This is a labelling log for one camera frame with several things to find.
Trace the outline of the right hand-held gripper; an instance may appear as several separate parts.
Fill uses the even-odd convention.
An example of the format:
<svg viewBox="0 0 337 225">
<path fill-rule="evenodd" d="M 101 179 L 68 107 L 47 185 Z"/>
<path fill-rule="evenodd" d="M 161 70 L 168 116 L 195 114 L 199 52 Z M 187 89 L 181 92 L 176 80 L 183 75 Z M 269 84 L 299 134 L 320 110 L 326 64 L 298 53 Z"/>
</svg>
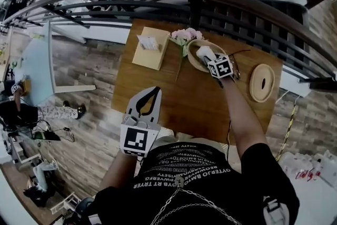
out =
<svg viewBox="0 0 337 225">
<path fill-rule="evenodd" d="M 213 78 L 221 79 L 233 75 L 233 66 L 228 56 L 221 56 L 221 53 L 208 51 L 208 57 L 203 56 L 201 61 L 205 67 L 209 68 Z"/>
</svg>

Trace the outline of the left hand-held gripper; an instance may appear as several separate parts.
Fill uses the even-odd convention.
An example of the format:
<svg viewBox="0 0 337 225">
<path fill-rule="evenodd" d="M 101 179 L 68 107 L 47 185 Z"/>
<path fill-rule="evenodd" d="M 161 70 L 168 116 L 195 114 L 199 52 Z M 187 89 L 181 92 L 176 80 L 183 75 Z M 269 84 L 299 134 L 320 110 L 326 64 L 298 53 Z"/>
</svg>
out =
<svg viewBox="0 0 337 225">
<path fill-rule="evenodd" d="M 145 158 L 157 139 L 161 126 L 162 91 L 150 87 L 133 96 L 123 115 L 120 134 L 120 150 L 127 155 Z"/>
</svg>

